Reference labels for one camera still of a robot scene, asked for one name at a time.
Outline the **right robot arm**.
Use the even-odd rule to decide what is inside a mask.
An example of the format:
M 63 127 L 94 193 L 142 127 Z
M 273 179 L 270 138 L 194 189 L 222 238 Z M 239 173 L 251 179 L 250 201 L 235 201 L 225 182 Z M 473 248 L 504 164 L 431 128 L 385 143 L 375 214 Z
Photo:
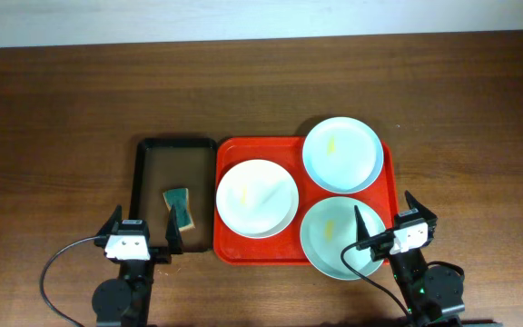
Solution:
M 434 240 L 438 216 L 410 192 L 405 198 L 408 211 L 396 214 L 392 227 L 374 235 L 355 208 L 356 242 L 347 248 L 368 250 L 372 261 L 390 264 L 409 326 L 460 326 L 465 273 L 452 263 L 425 260 L 422 249 Z

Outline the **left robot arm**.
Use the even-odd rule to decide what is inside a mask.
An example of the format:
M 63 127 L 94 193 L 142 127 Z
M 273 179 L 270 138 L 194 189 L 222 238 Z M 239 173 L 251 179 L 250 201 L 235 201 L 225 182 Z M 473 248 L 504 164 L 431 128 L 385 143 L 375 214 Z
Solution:
M 174 254 L 183 252 L 177 212 L 169 212 L 167 246 L 151 246 L 144 220 L 124 220 L 118 205 L 96 234 L 94 245 L 104 256 L 119 265 L 114 279 L 102 282 L 94 291 L 92 307 L 98 326 L 142 327 L 148 324 L 154 267 L 169 264 Z

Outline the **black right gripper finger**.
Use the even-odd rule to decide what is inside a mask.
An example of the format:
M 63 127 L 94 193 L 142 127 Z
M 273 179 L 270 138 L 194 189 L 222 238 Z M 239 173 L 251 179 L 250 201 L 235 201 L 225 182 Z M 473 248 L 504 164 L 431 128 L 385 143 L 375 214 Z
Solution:
M 413 210 L 417 209 L 420 213 L 429 213 L 429 209 L 420 203 L 409 191 L 405 191 L 405 199 L 408 207 Z
M 362 218 L 360 209 L 357 205 L 354 206 L 355 222 L 357 225 L 356 232 L 356 244 L 357 249 L 362 249 L 361 243 L 370 238 L 367 226 Z

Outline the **green yellow sponge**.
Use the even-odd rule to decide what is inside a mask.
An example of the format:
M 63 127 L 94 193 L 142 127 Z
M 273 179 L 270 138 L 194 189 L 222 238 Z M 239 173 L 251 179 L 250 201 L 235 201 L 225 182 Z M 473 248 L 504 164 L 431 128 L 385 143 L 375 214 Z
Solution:
M 176 188 L 163 193 L 163 199 L 167 208 L 175 210 L 175 221 L 181 232 L 194 228 L 194 221 L 190 210 L 189 190 L 187 188 Z

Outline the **black plastic tray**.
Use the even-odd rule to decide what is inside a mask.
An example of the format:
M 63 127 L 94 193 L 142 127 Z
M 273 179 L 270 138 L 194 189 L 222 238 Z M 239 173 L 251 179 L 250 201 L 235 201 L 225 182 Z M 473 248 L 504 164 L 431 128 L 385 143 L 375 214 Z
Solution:
M 210 138 L 145 138 L 137 145 L 129 217 L 145 220 L 152 246 L 165 246 L 169 210 L 163 194 L 188 190 L 194 227 L 181 232 L 186 253 L 212 249 L 217 143 Z

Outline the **red plastic tray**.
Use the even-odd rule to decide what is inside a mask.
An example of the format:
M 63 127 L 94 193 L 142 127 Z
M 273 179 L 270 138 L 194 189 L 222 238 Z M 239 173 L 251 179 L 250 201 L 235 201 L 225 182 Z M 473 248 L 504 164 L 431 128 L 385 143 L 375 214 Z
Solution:
M 217 150 L 217 189 L 223 176 L 234 165 L 251 159 L 275 162 L 293 177 L 299 190 L 299 208 L 292 222 L 282 232 L 263 239 L 251 239 L 231 231 L 214 210 L 213 249 L 218 258 L 232 265 L 310 265 L 301 248 L 300 227 L 305 213 L 318 201 L 343 196 L 320 188 L 306 173 L 302 162 L 303 136 L 231 137 Z M 384 164 L 377 180 L 351 198 L 372 208 L 386 228 L 393 225 L 399 203 L 389 147 L 381 141 Z

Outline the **light blue plate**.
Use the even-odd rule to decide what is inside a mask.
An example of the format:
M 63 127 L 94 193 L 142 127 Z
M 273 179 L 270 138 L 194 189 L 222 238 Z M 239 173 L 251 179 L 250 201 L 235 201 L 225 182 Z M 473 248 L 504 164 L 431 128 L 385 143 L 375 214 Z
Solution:
M 301 158 L 306 173 L 320 188 L 339 194 L 367 189 L 384 164 L 380 138 L 368 125 L 350 117 L 316 124 L 305 137 Z

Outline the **white plate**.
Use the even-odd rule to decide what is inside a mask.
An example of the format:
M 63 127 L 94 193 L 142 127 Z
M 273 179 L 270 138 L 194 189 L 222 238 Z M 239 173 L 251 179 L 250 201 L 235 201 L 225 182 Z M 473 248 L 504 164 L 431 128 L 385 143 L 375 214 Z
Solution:
M 262 159 L 233 166 L 216 191 L 216 209 L 224 224 L 250 239 L 281 233 L 293 221 L 299 201 L 291 174 L 281 165 Z

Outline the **pale green plate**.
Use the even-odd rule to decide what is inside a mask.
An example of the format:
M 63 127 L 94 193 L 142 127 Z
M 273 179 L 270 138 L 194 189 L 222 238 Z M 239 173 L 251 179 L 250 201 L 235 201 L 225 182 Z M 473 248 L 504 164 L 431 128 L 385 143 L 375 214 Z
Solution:
M 355 281 L 376 272 L 381 261 L 372 261 L 370 251 L 343 249 L 357 241 L 355 209 L 370 236 L 386 230 L 379 215 L 367 204 L 350 197 L 331 197 L 314 204 L 301 222 L 301 247 L 317 270 L 343 281 Z

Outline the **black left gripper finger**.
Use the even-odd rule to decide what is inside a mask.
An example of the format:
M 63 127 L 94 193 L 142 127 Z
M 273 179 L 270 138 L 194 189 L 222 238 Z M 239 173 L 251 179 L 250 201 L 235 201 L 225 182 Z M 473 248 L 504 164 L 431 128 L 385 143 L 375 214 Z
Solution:
M 165 238 L 168 242 L 168 251 L 170 254 L 183 254 L 183 239 L 174 205 L 170 208 Z
M 108 220 L 97 232 L 97 236 L 107 236 L 113 234 L 118 229 L 118 224 L 122 221 L 122 206 L 118 204 Z

